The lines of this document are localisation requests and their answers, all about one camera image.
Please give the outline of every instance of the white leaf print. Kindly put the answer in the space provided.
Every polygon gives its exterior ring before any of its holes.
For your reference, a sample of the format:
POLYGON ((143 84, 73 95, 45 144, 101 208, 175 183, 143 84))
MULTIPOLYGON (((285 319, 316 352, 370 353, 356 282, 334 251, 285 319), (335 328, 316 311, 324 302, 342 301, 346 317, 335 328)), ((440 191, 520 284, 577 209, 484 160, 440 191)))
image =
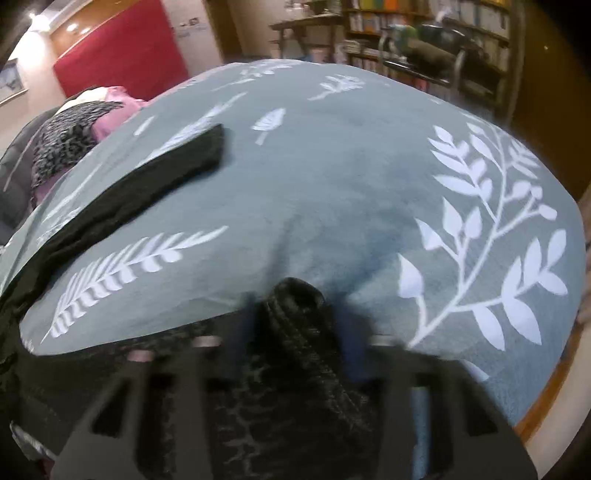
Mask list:
POLYGON ((404 299, 413 299, 423 294, 423 276, 417 268, 402 255, 400 259, 400 283, 398 296, 404 299))
POLYGON ((546 263, 547 268, 550 268, 556 264, 562 257, 564 249, 566 247, 566 230, 556 230, 550 242, 548 243, 548 261, 546 263))
POLYGON ((439 234, 428 226, 425 222, 415 218, 418 229, 421 232, 421 240, 423 241, 423 248, 425 250, 435 250, 443 245, 443 241, 439 234))
POLYGON ((509 323, 520 335, 532 343, 536 343, 537 345, 542 344, 540 327, 531 308, 521 300, 504 299, 503 309, 509 319, 509 323))
POLYGON ((542 190, 542 187, 540 187, 540 186, 535 186, 531 189, 531 196, 533 198, 535 198, 536 200, 540 200, 542 198, 543 194, 544 194, 544 191, 542 190))
POLYGON ((443 142, 438 142, 437 140, 433 140, 432 138, 428 138, 431 145, 433 145, 436 149, 440 152, 445 153, 446 155, 457 156, 457 148, 452 144, 446 144, 443 142))
POLYGON ((552 272, 542 272, 538 278, 538 283, 554 295, 563 296, 569 292, 564 282, 552 272))
POLYGON ((492 180, 484 179, 483 182, 479 185, 479 187, 480 196, 485 202, 488 202, 491 199, 492 195, 492 180))
POLYGON ((150 155, 148 155, 148 157, 146 157, 144 160, 140 161, 135 166, 135 168, 138 168, 144 165, 145 163, 149 162, 150 160, 166 153, 167 151, 178 147, 179 145, 184 143, 188 138, 195 137, 196 135, 205 132, 205 130, 212 126, 212 120, 214 117, 228 110, 239 98, 245 96, 246 93, 247 92, 239 93, 237 95, 234 95, 227 102, 218 103, 217 105, 215 105, 211 110, 206 112, 197 121, 184 126, 181 130, 179 130, 172 137, 170 137, 163 145, 153 150, 152 153, 150 153, 150 155))
POLYGON ((472 313, 484 338, 496 349, 505 351, 505 336, 496 316, 483 306, 475 307, 472 313))
POLYGON ((474 181, 478 181, 484 175, 484 172, 486 172, 486 162, 482 158, 475 160, 470 165, 470 173, 474 181))
POLYGON ((261 117, 251 128, 262 132, 256 141, 257 145, 262 145, 265 137, 270 131, 273 131, 283 123, 285 115, 284 108, 277 108, 261 117))
POLYGON ((527 165, 528 167, 537 168, 539 166, 535 161, 524 157, 522 153, 517 153, 513 147, 509 147, 509 155, 514 161, 523 163, 523 165, 527 165))
POLYGON ((525 175, 526 177, 529 177, 531 179, 536 179, 538 178, 538 176, 532 172, 530 169, 525 168, 523 165, 519 164, 519 163, 513 163, 513 168, 520 171, 523 175, 525 175))
POLYGON ((320 86, 327 89, 329 92, 338 93, 336 87, 333 87, 330 83, 321 83, 320 86))
POLYGON ((461 362, 464 365, 464 367, 466 367, 466 370, 468 370, 468 373, 477 382, 485 382, 489 379, 489 375, 487 373, 483 372, 480 368, 478 368, 472 362, 469 362, 468 360, 461 360, 461 362))
POLYGON ((556 210, 545 204, 540 205, 538 211, 540 215, 544 217, 546 220, 556 220, 556 216, 558 215, 556 210))
POLYGON ((129 244, 117 254, 110 254, 106 258, 99 258, 87 267, 74 273, 68 282, 66 291, 57 302, 51 327, 45 334, 42 342, 51 335, 54 338, 66 333, 75 319, 86 314, 86 310, 96 305, 100 299, 104 299, 112 293, 121 290, 121 284, 133 282, 137 276, 131 267, 139 265, 145 272, 157 272, 162 270, 158 259, 166 263, 174 263, 183 258, 179 250, 190 248, 208 241, 211 241, 228 229, 227 226, 218 228, 202 235, 198 232, 187 239, 177 242, 184 233, 170 235, 164 242, 160 243, 163 233, 148 239, 144 237, 133 245, 129 244))
POLYGON ((453 158, 448 157, 447 155, 443 155, 442 153, 436 152, 435 150, 431 150, 431 153, 433 153, 433 155, 435 155, 435 157, 447 168, 450 168, 458 173, 467 173, 467 169, 462 162, 454 160, 453 158))
POLYGON ((521 258, 517 257, 507 272, 501 287, 501 297, 511 299, 517 293, 521 282, 521 258))
POLYGON ((517 161, 518 161, 519 163, 523 163, 523 165, 527 165, 528 167, 537 168, 537 167, 539 167, 539 166, 540 166, 540 165, 539 165, 537 162, 533 161, 533 160, 532 160, 532 159, 530 159, 530 158, 524 157, 523 155, 522 155, 522 156, 520 156, 520 157, 517 159, 517 161))
POLYGON ((452 144, 453 145, 453 137, 452 137, 452 135, 451 135, 450 132, 448 132, 444 128, 441 128, 441 127, 438 127, 438 126, 434 126, 433 128, 435 129, 435 133, 437 134, 437 136, 442 141, 444 141, 445 143, 448 143, 448 144, 452 144))
POLYGON ((447 187, 453 192, 470 196, 478 195, 478 190, 476 187, 468 183, 466 180, 458 179, 457 177, 450 177, 448 175, 434 175, 434 178, 439 183, 441 183, 441 185, 447 187))
POLYGON ((484 135, 484 130, 481 127, 478 127, 477 125, 474 124, 469 124, 466 123, 466 125, 468 126, 468 128, 470 130, 472 130, 473 133, 475 133, 476 135, 484 135))
POLYGON ((472 115, 471 113, 466 113, 466 112, 460 112, 463 116, 465 116, 466 118, 469 118, 470 120, 473 120, 475 122, 478 122, 480 124, 485 123, 485 121, 477 116, 472 115))
POLYGON ((528 149, 525 147, 525 145, 515 139, 511 140, 511 145, 513 146, 514 149, 516 149, 521 155, 527 155, 529 157, 532 158, 536 158, 536 156, 528 149))
POLYGON ((513 184, 513 189, 511 190, 511 199, 513 200, 521 200, 525 198, 525 196, 530 191, 531 183, 527 180, 520 180, 516 181, 513 184))
POLYGON ((460 233, 463 227, 462 217, 449 203, 446 198, 443 198, 443 229, 451 236, 455 237, 460 233))
POLYGON ((478 205, 475 206, 468 215, 464 231, 468 238, 475 239, 480 237, 480 234, 482 233, 482 217, 480 216, 478 205))
POLYGON ((462 140, 460 143, 458 143, 456 150, 457 156, 464 160, 466 158, 466 155, 468 155, 468 152, 470 151, 470 145, 468 145, 466 142, 462 140))
POLYGON ((538 280, 540 268, 542 267, 542 249, 538 238, 534 238, 523 260, 523 285, 529 287, 538 280))
POLYGON ((491 149, 488 148, 488 146, 476 135, 470 134, 470 142, 480 155, 489 160, 495 159, 495 157, 492 156, 491 149))
POLYGON ((139 127, 138 129, 134 132, 134 136, 138 137, 140 136, 142 133, 144 133, 144 131, 146 130, 146 128, 148 128, 148 126, 150 125, 150 123, 152 123, 152 120, 154 120, 154 118, 156 118, 155 115, 152 115, 150 118, 148 118, 146 121, 144 121, 139 127))

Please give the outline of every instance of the white cloth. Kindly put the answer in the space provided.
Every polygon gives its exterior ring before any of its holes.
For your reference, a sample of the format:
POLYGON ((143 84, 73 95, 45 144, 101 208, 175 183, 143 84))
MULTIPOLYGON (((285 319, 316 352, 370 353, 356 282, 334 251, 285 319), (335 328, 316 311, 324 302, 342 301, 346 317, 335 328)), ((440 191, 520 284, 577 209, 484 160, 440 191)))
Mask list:
POLYGON ((64 110, 69 109, 70 107, 80 105, 81 103, 88 103, 88 102, 104 102, 107 97, 108 89, 107 87, 98 87, 92 90, 86 90, 82 92, 78 98, 74 100, 70 100, 69 102, 64 103, 61 108, 56 112, 62 113, 64 110))

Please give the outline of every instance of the wall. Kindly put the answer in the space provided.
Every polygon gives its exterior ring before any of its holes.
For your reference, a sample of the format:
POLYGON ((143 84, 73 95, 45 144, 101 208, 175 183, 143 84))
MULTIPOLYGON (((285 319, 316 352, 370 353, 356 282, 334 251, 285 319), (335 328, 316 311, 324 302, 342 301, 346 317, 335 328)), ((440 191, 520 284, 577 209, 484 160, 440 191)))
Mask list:
POLYGON ((279 34, 269 28, 285 18, 282 0, 228 0, 242 51, 250 56, 270 56, 271 40, 279 34))
MULTIPOLYGON (((93 28, 138 1, 93 0, 67 19, 60 18, 61 25, 51 34, 56 54, 61 55, 83 38, 84 35, 81 32, 85 28, 90 28, 92 31, 93 28), (68 32, 67 27, 74 23, 78 25, 77 29, 68 32)), ((161 0, 161 2, 174 28, 175 40, 189 75, 194 76, 221 65, 222 58, 202 0, 161 0), (198 27, 181 27, 181 23, 188 24, 189 19, 195 17, 199 19, 198 27)))
POLYGON ((66 20, 60 18, 61 25, 51 33, 51 42, 56 55, 60 56, 101 23, 137 2, 138 0, 94 0, 66 20), (78 27, 74 31, 68 31, 68 26, 72 24, 77 24, 78 27), (85 28, 90 28, 90 30, 82 34, 81 32, 85 28))
POLYGON ((192 77, 220 66, 222 57, 202 0, 162 0, 162 4, 175 30, 178 49, 189 75, 192 77), (188 24, 191 18, 198 18, 199 26, 181 27, 181 23, 188 24))
POLYGON ((525 63, 512 130, 578 200, 591 182, 591 80, 556 23, 525 2, 525 63))
POLYGON ((0 106, 0 157, 30 120, 65 100, 51 69, 56 57, 45 34, 25 33, 11 58, 18 58, 28 92, 0 106))

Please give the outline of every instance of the black cloth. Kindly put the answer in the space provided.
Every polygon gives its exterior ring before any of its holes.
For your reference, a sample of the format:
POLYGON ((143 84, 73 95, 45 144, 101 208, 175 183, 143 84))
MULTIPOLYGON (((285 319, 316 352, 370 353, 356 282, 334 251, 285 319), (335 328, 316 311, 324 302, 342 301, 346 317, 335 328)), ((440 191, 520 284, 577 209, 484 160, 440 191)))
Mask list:
MULTIPOLYGON (((34 356, 21 348, 19 425, 59 454, 86 407, 131 351, 172 355, 237 314, 62 355, 34 356)), ((381 435, 378 395, 362 393, 347 381, 323 296, 301 280, 285 279, 261 303, 256 325, 241 380, 230 389, 207 391, 215 478, 370 478, 381 435)), ((138 461, 147 478, 170 479, 171 392, 152 390, 148 404, 160 406, 149 408, 150 423, 159 431, 157 449, 138 461)))
POLYGON ((0 298, 0 409, 16 413, 21 400, 15 375, 22 352, 18 324, 53 273, 185 181, 217 168, 223 146, 224 130, 216 125, 131 171, 52 236, 12 279, 0 298))

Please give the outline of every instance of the white fern print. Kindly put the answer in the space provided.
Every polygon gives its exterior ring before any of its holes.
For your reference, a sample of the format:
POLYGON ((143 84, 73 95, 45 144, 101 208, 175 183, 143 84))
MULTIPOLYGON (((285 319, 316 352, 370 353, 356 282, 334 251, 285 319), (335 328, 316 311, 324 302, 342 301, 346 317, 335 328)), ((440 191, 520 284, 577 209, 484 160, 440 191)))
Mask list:
POLYGON ((350 90, 360 89, 363 88, 363 86, 365 85, 365 82, 363 80, 359 80, 357 77, 349 77, 346 75, 337 74, 334 77, 331 75, 327 75, 326 78, 327 80, 330 80, 333 83, 321 83, 320 86, 324 89, 324 92, 312 98, 308 98, 308 100, 322 100, 323 98, 326 98, 327 96, 332 95, 334 93, 348 92, 350 90))
MULTIPOLYGON (((466 116, 479 124, 467 123, 470 144, 479 157, 469 161, 470 145, 466 141, 455 143, 452 135, 441 127, 434 127, 437 139, 430 138, 429 142, 435 148, 431 152, 436 159, 454 172, 452 175, 436 175, 434 178, 455 193, 473 197, 476 204, 464 220, 453 205, 443 198, 442 227, 448 235, 447 239, 451 240, 450 245, 431 226, 416 219, 425 250, 441 248, 457 264, 456 293, 437 314, 429 318, 424 297, 423 277, 412 263, 400 255, 401 273, 398 295, 402 298, 413 298, 418 310, 417 330, 409 341, 408 347, 413 348, 418 345, 450 315, 471 312, 485 339, 494 348, 504 351, 503 330, 491 310, 494 305, 503 307, 509 324, 521 336, 541 345, 542 338, 535 314, 519 297, 535 285, 540 285, 555 295, 568 293, 562 280, 550 271, 566 248, 565 230, 558 229, 552 234, 546 249, 545 265, 542 262, 540 242, 538 238, 533 238, 525 255, 517 256, 512 263, 502 283, 499 296, 477 303, 462 304, 465 294, 478 278, 497 239, 512 232, 530 218, 541 216, 552 221, 557 217, 555 209, 539 203, 543 196, 542 187, 531 183, 532 179, 537 178, 534 169, 539 166, 534 154, 498 127, 477 117, 468 114, 466 116), (493 135, 494 140, 489 138, 485 129, 493 135), (492 176, 488 174, 489 166, 498 170, 497 176, 501 178, 499 185, 495 185, 492 176), (528 180, 518 180, 513 185, 508 185, 507 172, 510 168, 516 169, 528 180), (493 209, 492 206, 495 203, 491 203, 491 198, 494 193, 497 201, 496 208, 493 209), (523 200, 525 202, 518 213, 512 218, 505 218, 505 206, 511 202, 523 200), (483 230, 483 212, 492 221, 488 231, 483 230), (479 244, 477 260, 471 271, 466 271, 466 253, 471 248, 470 242, 482 235, 486 235, 486 241, 484 244, 479 244)), ((475 370, 477 367, 475 365, 473 367, 470 367, 473 373, 486 379, 484 372, 477 372, 475 370)))
POLYGON ((269 132, 281 126, 284 115, 285 109, 278 108, 259 118, 259 120, 251 127, 253 130, 262 132, 256 140, 257 145, 262 145, 269 132))
POLYGON ((144 165, 145 163, 149 162, 150 160, 159 157, 163 153, 166 153, 167 151, 172 150, 175 147, 178 147, 180 144, 185 142, 186 139, 194 137, 195 135, 199 135, 202 132, 205 132, 205 130, 212 126, 212 120, 214 117, 228 110, 239 98, 245 96, 246 94, 247 92, 242 92, 237 95, 234 95, 225 103, 218 103, 211 110, 207 111, 196 122, 186 125, 177 133, 175 133, 172 137, 170 137, 162 146, 153 150, 152 153, 148 155, 148 157, 146 157, 144 160, 140 161, 135 166, 135 168, 138 168, 144 165))
POLYGON ((149 127, 150 123, 152 123, 152 120, 154 120, 154 118, 156 118, 156 115, 152 115, 151 117, 149 117, 147 120, 145 120, 139 127, 138 129, 134 132, 134 137, 138 137, 140 136, 142 133, 145 132, 145 130, 149 127))
POLYGON ((51 227, 37 237, 37 247, 42 246, 48 239, 59 232, 68 222, 78 215, 81 210, 82 208, 75 208, 65 215, 60 215, 57 219, 57 223, 52 223, 51 227))
POLYGON ((212 90, 215 92, 221 90, 230 85, 241 85, 242 83, 254 82, 259 78, 263 78, 266 75, 275 75, 275 70, 290 69, 294 65, 304 63, 301 60, 280 60, 280 59, 268 59, 249 65, 240 72, 240 77, 234 82, 227 83, 225 85, 216 87, 212 90))
POLYGON ((157 272, 162 270, 159 261, 178 262, 183 258, 180 250, 210 242, 227 229, 227 226, 223 226, 206 234, 197 232, 184 240, 181 240, 184 232, 170 235, 164 241, 161 241, 164 234, 159 233, 152 238, 141 238, 117 253, 95 260, 72 275, 66 291, 57 302, 51 327, 41 342, 48 335, 57 338, 65 334, 77 319, 86 314, 89 308, 96 305, 101 299, 121 290, 124 284, 136 280, 135 273, 138 273, 139 270, 134 272, 132 269, 134 265, 139 265, 144 272, 157 272))

